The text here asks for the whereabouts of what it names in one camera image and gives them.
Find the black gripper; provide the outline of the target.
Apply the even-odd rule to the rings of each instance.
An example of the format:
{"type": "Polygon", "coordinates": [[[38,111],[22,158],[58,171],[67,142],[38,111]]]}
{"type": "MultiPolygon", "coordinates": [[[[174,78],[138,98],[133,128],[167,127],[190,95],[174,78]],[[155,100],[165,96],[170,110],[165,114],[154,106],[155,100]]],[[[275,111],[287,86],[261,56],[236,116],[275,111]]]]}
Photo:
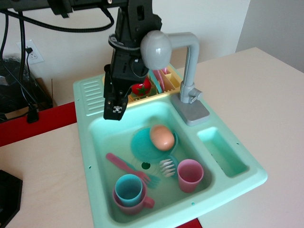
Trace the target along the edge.
{"type": "Polygon", "coordinates": [[[113,48],[111,64],[104,67],[104,119],[121,120],[128,105],[129,88],[126,94],[119,91],[118,80],[143,82],[149,69],[143,63],[140,47],[132,47],[119,41],[115,34],[108,38],[113,48]]]}

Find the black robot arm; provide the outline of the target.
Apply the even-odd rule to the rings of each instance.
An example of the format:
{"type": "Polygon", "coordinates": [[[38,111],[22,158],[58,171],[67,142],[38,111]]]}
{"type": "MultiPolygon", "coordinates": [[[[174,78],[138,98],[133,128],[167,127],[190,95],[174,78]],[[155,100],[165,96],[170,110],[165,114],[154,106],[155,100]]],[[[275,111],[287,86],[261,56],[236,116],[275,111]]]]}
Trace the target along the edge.
{"type": "Polygon", "coordinates": [[[106,120],[120,121],[127,108],[131,87],[143,83],[150,69],[143,61],[140,44],[144,36],[159,31],[161,18],[152,11],[150,0],[2,0],[1,13],[37,26],[69,33],[100,32],[116,25],[108,38],[113,48],[111,63],[104,67],[104,114],[106,120]],[[99,8],[110,20],[97,28],[63,28],[22,15],[28,10],[52,9],[55,15],[68,18],[75,10],[99,8]]]}

